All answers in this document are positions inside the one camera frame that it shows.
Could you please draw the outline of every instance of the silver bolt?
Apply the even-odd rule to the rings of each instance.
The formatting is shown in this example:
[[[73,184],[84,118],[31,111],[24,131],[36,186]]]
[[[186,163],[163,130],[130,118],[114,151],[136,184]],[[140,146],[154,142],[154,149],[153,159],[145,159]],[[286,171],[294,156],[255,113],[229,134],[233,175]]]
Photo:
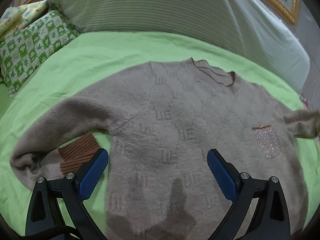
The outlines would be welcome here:
[[[39,179],[37,179],[37,182],[38,182],[38,183],[44,182],[44,177],[40,177]]]
[[[67,179],[72,179],[75,176],[75,174],[73,172],[69,172],[66,177]]]
[[[275,176],[271,177],[271,180],[274,182],[274,183],[277,183],[279,181],[279,179]]]
[[[242,179],[249,179],[249,174],[246,172],[242,172],[240,175]]]

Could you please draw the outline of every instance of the silver glitter patch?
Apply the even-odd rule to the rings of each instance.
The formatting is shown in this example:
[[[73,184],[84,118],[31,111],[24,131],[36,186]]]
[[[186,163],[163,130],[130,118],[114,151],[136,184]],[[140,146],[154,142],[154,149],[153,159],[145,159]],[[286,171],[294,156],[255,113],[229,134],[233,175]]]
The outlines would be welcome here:
[[[277,134],[271,126],[252,128],[267,160],[279,155],[280,144]]]

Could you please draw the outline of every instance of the green bed sheet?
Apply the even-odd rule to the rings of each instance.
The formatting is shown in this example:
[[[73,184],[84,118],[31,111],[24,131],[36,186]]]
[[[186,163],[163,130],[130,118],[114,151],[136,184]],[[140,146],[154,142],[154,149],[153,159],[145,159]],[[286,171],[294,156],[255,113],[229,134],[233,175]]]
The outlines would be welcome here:
[[[6,106],[0,107],[5,111],[0,119],[0,211],[8,224],[24,235],[31,192],[12,173],[9,157],[19,137],[38,117],[64,98],[126,67],[150,60],[180,61],[190,57],[206,59],[225,71],[234,70],[249,82],[263,85],[292,110],[302,108],[297,93],[279,77],[205,42],[168,33],[82,34],[47,59],[16,95],[5,98]],[[102,147],[110,148],[107,133],[96,131],[94,135]],[[308,222],[320,202],[320,152],[315,140],[306,139],[296,139],[296,152],[308,186]],[[92,197],[84,202],[101,230],[105,228],[107,176],[106,170]],[[60,206],[67,224],[72,225],[65,206]]]

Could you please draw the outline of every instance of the sweater collar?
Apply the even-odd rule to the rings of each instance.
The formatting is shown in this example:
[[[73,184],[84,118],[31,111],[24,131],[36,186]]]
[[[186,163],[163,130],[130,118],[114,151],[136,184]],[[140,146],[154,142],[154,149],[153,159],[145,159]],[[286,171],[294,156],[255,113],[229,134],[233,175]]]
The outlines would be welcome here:
[[[239,91],[242,78],[235,72],[226,73],[221,68],[210,66],[206,60],[194,61],[190,58],[184,62],[194,75],[215,89],[227,94],[235,94]]]

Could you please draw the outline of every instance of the yellow patterned fabric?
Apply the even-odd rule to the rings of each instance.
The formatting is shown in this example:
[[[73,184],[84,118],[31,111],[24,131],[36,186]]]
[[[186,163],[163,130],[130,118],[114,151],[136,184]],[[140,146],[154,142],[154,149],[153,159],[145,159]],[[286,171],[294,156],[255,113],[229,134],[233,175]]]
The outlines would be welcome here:
[[[0,39],[27,27],[37,20],[48,7],[48,0],[43,0],[7,8],[0,19]]]

